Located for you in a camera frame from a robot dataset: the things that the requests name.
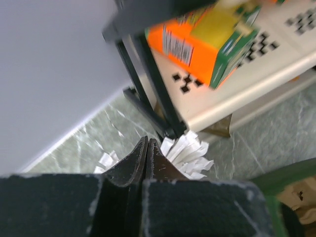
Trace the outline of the brown snack packet under shelf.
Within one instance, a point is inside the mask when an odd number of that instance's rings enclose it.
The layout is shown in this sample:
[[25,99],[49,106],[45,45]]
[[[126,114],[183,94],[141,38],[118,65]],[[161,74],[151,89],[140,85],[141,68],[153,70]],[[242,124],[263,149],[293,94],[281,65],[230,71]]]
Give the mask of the brown snack packet under shelf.
[[205,131],[216,136],[230,138],[231,137],[230,136],[231,119],[232,119],[232,114],[224,117],[223,119],[207,127]]

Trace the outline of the orange yellow crayon box left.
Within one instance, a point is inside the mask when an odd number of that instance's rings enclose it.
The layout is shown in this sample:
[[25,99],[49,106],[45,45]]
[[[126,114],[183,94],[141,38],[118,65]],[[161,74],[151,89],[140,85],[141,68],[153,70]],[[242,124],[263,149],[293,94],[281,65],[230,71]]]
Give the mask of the orange yellow crayon box left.
[[216,89],[245,58],[258,30],[256,0],[204,7],[145,31],[149,46]]

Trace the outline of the black plastic cup lid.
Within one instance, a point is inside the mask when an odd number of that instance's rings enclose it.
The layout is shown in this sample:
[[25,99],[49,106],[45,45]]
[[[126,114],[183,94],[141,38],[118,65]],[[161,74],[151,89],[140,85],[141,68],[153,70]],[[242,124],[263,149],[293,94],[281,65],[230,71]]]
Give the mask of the black plastic cup lid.
[[297,214],[287,205],[281,203],[283,222],[289,237],[305,237],[303,225],[300,223]]

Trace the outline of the cream checkered two-tier shelf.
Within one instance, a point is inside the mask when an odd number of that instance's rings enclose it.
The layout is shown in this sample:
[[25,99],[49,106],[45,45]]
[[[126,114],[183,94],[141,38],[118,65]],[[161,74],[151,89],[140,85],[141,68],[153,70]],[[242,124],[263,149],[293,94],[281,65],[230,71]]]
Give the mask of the cream checkered two-tier shelf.
[[316,65],[313,0],[118,0],[104,28],[124,91],[162,137],[201,132]]

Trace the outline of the green paper gift bag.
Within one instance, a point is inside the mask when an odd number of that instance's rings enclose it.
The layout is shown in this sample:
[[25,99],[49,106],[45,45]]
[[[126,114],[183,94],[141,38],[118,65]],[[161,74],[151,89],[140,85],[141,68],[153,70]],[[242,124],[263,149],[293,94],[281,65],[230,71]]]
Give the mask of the green paper gift bag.
[[[251,222],[257,237],[288,237],[281,213],[282,202],[278,200],[277,195],[287,185],[311,176],[316,176],[315,158],[300,161],[251,179],[251,182],[260,189],[264,198],[264,212],[258,215],[257,221]],[[303,225],[303,228],[306,237],[316,235],[316,222]]]

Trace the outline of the brown two-cup carrier tray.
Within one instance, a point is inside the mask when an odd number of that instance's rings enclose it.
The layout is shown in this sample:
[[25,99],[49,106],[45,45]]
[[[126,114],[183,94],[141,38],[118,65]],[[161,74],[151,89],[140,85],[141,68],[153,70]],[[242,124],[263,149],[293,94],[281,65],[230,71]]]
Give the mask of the brown two-cup carrier tray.
[[287,185],[277,198],[296,212],[302,225],[316,221],[315,176]]

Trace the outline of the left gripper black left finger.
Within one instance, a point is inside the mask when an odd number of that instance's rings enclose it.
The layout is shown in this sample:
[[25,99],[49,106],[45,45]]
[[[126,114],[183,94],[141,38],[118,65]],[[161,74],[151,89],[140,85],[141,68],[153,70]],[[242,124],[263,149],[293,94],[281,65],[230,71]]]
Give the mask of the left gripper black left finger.
[[148,137],[102,174],[0,178],[3,237],[136,237]]

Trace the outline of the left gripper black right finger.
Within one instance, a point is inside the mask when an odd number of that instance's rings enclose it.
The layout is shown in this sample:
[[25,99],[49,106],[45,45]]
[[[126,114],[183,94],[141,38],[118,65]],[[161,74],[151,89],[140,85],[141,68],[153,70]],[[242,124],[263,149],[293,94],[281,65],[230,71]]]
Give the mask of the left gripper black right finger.
[[272,237],[264,195],[248,181],[179,179],[155,139],[142,187],[145,237]]

